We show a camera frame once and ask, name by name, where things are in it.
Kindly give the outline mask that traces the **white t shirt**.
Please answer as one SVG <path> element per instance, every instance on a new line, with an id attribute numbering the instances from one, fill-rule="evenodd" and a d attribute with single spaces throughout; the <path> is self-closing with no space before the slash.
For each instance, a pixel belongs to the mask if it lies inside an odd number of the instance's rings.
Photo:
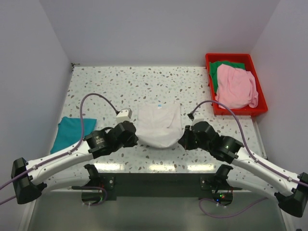
<path id="1" fill-rule="evenodd" d="M 141 144 L 156 149 L 170 148 L 183 135 L 181 105 L 167 104 L 138 105 L 136 135 Z"/>

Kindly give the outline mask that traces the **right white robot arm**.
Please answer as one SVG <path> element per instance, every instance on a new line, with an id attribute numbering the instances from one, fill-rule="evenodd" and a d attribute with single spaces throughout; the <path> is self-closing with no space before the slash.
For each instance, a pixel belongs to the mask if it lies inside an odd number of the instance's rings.
<path id="1" fill-rule="evenodd" d="M 237 139 L 219 135 L 205 121 L 186 126 L 178 143 L 185 150 L 202 149 L 222 165 L 207 182 L 214 190 L 241 188 L 277 202 L 297 218 L 308 203 L 308 175 L 292 173 L 258 156 Z"/>

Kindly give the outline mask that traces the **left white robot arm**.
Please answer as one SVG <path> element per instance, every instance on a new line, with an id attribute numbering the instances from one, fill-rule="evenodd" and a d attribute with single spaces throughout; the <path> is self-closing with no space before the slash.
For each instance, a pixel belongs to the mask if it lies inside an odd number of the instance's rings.
<path id="1" fill-rule="evenodd" d="M 135 126 L 124 121 L 113 128 L 95 130 L 82 141 L 44 158 L 16 159 L 11 178 L 17 203 L 27 204 L 43 193 L 66 187 L 101 190 L 103 182 L 90 161 L 120 148 L 133 147 L 137 141 Z"/>

